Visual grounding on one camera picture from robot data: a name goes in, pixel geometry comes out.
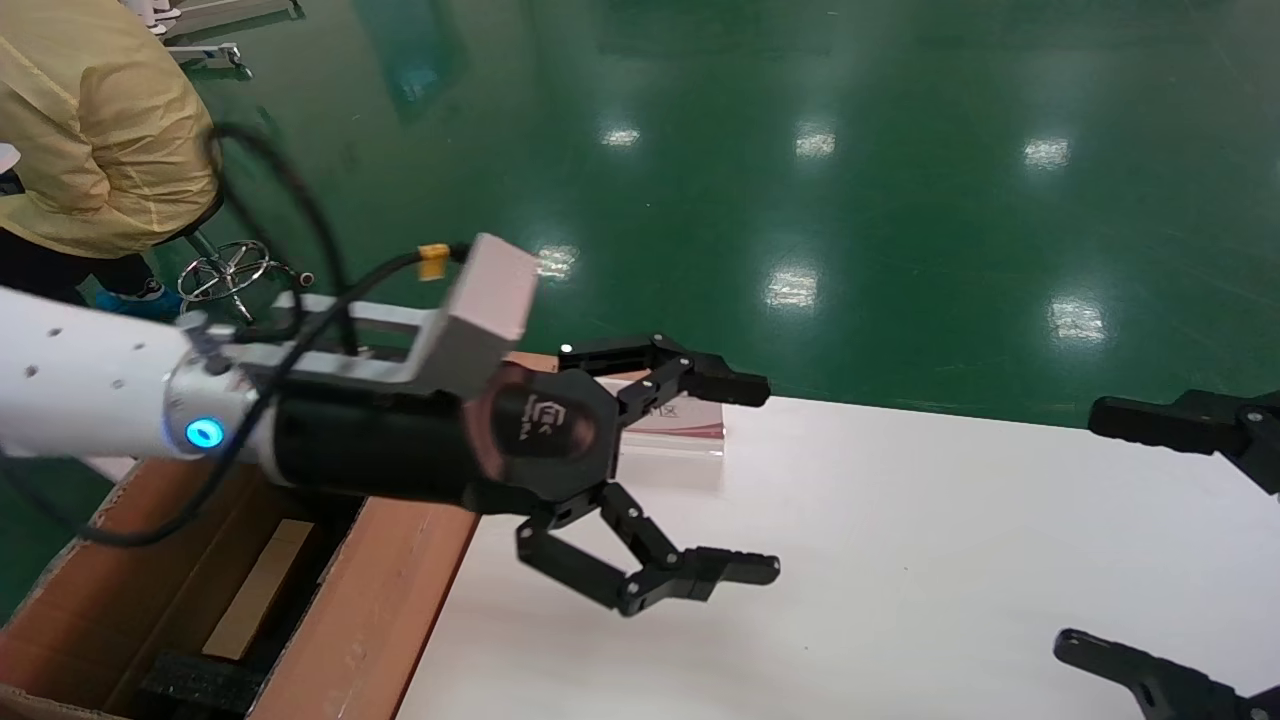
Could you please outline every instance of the blue led ring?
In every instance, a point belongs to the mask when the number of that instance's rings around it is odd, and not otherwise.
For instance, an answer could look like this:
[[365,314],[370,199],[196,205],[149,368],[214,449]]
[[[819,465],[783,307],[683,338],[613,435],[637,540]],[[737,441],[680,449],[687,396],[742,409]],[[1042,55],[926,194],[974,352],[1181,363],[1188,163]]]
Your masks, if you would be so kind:
[[212,418],[201,418],[187,424],[187,442],[201,450],[218,447],[225,434],[221,423]]

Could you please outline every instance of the white tabletop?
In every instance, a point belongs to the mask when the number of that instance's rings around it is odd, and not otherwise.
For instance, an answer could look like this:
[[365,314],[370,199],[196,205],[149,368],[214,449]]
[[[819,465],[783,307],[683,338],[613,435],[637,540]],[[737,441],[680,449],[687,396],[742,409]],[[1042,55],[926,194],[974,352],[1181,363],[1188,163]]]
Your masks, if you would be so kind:
[[18,152],[17,147],[0,142],[0,173],[10,170],[18,164],[19,158],[22,154]]
[[[1220,457],[790,398],[726,420],[719,479],[652,457],[620,479],[678,546],[781,556],[777,583],[623,619],[488,518],[399,720],[1140,717],[1053,659],[1066,626],[1280,683],[1280,507]],[[627,557],[594,516],[568,530]]]

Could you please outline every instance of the robotic arm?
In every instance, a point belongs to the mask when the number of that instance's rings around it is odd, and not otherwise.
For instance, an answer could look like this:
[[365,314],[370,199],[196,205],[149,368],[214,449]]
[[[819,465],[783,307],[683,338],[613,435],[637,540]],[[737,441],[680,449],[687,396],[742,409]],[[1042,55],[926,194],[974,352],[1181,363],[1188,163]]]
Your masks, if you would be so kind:
[[[1192,389],[1169,405],[1101,397],[1089,430],[1101,437],[1198,455],[1220,454],[1267,495],[1280,492],[1280,392],[1236,397]],[[1053,656],[1124,685],[1146,720],[1280,717],[1280,685],[1251,697],[1193,667],[1068,628]]]
[[[611,482],[622,430],[680,393],[760,406],[768,380],[648,336],[580,347],[559,372],[504,361],[532,302],[538,260],[481,234],[444,305],[355,302],[357,325],[412,333],[403,361],[312,350],[288,373],[243,456],[279,484],[527,516],[526,565],[630,616],[667,597],[705,601],[719,582],[769,584],[773,556],[676,548]],[[320,313],[333,300],[303,296]],[[288,295],[278,307],[292,309]],[[221,452],[287,346],[230,342],[202,313],[177,327],[0,288],[0,445],[12,456]],[[618,392],[593,375],[648,370]],[[552,534],[594,510],[641,569],[626,575]]]

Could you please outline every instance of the yellow protective gown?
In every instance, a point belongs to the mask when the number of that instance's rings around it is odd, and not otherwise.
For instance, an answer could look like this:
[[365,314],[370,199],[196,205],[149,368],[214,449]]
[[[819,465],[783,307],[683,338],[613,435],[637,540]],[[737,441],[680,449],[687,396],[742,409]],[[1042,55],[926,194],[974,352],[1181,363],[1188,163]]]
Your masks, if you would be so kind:
[[195,220],[216,183],[209,111],[116,0],[0,0],[0,142],[26,195],[0,227],[82,258],[146,250]]

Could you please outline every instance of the brown cardboard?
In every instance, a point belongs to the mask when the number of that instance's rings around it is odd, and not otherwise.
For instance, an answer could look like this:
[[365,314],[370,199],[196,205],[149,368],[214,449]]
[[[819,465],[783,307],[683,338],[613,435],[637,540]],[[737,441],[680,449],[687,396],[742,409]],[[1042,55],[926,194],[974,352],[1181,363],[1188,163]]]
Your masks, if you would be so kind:
[[[554,357],[513,360],[556,369]],[[204,464],[148,461],[104,503],[100,521],[152,527],[206,473]],[[285,511],[280,493],[246,469],[164,543],[69,546],[0,630],[0,720],[127,716],[159,650],[200,651]],[[250,719],[392,720],[475,525],[457,507],[370,498]]]
[[302,520],[280,520],[201,652],[227,660],[244,657],[314,528]]
[[96,710],[72,707],[17,688],[0,687],[0,720],[123,720]]
[[[154,527],[207,471],[205,464],[146,462],[97,519],[122,532]],[[0,632],[0,684],[120,712],[161,646],[200,648],[282,512],[279,493],[246,469],[169,541],[136,550],[73,543]]]

